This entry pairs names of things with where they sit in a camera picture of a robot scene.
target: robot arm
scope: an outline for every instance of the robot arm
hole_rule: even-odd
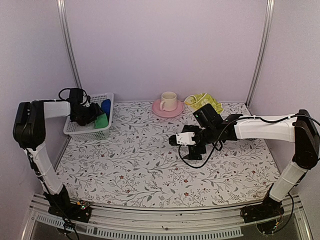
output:
[[[50,203],[49,213],[59,217],[88,222],[91,209],[86,204],[70,202],[66,187],[59,180],[49,159],[45,138],[45,119],[66,117],[79,125],[94,121],[103,111],[80,88],[71,88],[66,100],[36,100],[19,104],[13,137],[29,160],[31,168],[40,180],[44,195]]]
[[[295,143],[292,161],[270,187],[263,202],[254,207],[246,206],[241,211],[246,223],[283,214],[281,201],[319,160],[320,136],[308,111],[300,110],[298,114],[263,118],[231,114],[223,120],[207,104],[193,115],[204,129],[185,125],[182,133],[169,138],[169,143],[173,146],[188,146],[189,154],[184,158],[189,160],[201,160],[201,154],[206,153],[206,145],[218,140],[272,139]]]

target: floral tablecloth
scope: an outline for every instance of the floral tablecloth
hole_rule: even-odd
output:
[[[227,141],[203,168],[188,167],[168,137],[184,125],[198,124],[191,111],[185,108],[180,116],[165,119],[154,115],[151,106],[115,103],[109,138],[69,142],[57,174],[72,198],[154,208],[228,205],[262,199],[279,177],[262,139]],[[243,103],[222,107],[223,118],[250,114]]]

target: white mug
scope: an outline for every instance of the white mug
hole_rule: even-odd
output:
[[[160,110],[161,111],[173,111],[176,110],[178,106],[177,102],[177,94],[172,91],[166,91],[161,95],[161,102],[160,102]]]

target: green cloth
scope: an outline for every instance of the green cloth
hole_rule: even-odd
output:
[[[102,129],[108,126],[108,118],[107,115],[104,113],[96,118],[94,121],[94,128],[95,129]]]

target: white basket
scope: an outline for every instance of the white basket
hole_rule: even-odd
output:
[[[103,128],[95,129],[95,123],[91,122],[86,126],[80,126],[78,123],[71,122],[70,117],[68,116],[63,128],[63,133],[66,135],[70,135],[73,140],[75,141],[87,141],[87,140],[99,140],[105,139],[109,136],[109,128],[112,124],[112,115],[113,115],[113,108],[114,108],[114,94],[108,92],[106,94],[99,94],[99,95],[91,95],[91,102],[98,103],[101,106],[101,103],[106,100],[110,99],[111,106],[110,106],[110,115],[108,126]]]

